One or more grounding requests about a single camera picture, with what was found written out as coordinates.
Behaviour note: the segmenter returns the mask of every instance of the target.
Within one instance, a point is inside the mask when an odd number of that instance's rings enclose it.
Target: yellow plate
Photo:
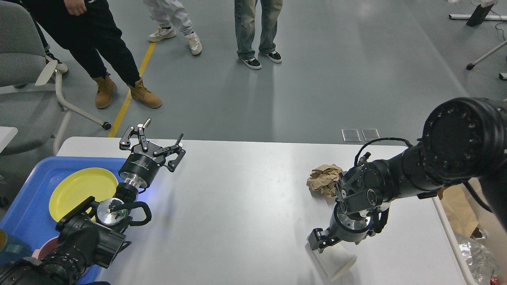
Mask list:
[[[91,167],[76,171],[62,180],[49,199],[49,214],[59,222],[86,198],[104,201],[115,195],[118,180],[111,171]]]

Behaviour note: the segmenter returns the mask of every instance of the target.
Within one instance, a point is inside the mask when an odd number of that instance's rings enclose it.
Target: crumpled brown paper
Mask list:
[[[312,170],[310,178],[306,181],[306,186],[312,191],[319,191],[326,197],[335,197],[335,183],[338,181],[340,177],[339,174],[342,171],[343,170],[337,167],[336,164],[321,165]]]
[[[479,222],[460,185],[445,189],[440,202],[453,232],[469,237]]]

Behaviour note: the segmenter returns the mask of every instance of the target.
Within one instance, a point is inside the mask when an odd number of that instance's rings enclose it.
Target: white pants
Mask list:
[[[178,0],[143,0],[151,19],[161,27],[174,26],[184,35],[191,34],[192,21]]]

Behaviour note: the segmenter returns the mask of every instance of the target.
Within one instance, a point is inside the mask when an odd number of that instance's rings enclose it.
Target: black pants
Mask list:
[[[140,79],[132,53],[121,39],[106,0],[85,0],[87,12],[72,16],[63,0],[22,0],[37,22],[86,70],[91,78],[105,77],[102,55],[123,82],[135,86]]]

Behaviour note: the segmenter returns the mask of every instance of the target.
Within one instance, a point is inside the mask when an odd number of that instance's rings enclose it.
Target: person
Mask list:
[[[18,5],[22,6],[23,8],[25,8],[28,11],[28,9],[21,2],[21,0],[4,0],[4,1],[18,4]],[[48,44],[48,41],[46,40],[46,37],[42,33],[41,27],[39,27],[39,24],[37,24],[37,21],[35,21],[34,16],[32,15],[32,13],[30,13],[30,16],[32,17],[33,23],[35,24],[35,28],[37,29],[37,33],[39,33],[39,38],[41,38],[42,46],[44,47],[44,52],[46,53],[46,63],[49,62],[50,60],[56,60],[58,62],[56,68],[58,70],[60,70],[60,72],[62,74],[66,73],[68,71],[68,66],[65,63],[62,63],[58,58],[56,58],[54,56],[54,54],[52,54],[49,51],[50,46]]]
[[[178,0],[143,0],[148,8],[151,19],[159,25],[157,30],[148,36],[152,43],[176,36],[173,24],[189,41],[192,55],[198,56],[202,52],[202,44],[197,34],[192,29],[192,21],[187,10]]]
[[[267,56],[274,63],[281,63],[282,58],[276,51],[273,40],[278,26],[278,15],[283,0],[261,0],[262,31],[259,53]],[[261,69],[262,65],[255,57],[251,45],[255,36],[255,7],[257,0],[234,0],[234,22],[239,59],[251,69]]]
[[[97,83],[95,106],[98,109],[109,106],[116,90],[101,55],[130,88],[133,99],[152,109],[162,105],[162,100],[144,86],[106,0],[23,0],[23,3],[56,43],[69,50]]]

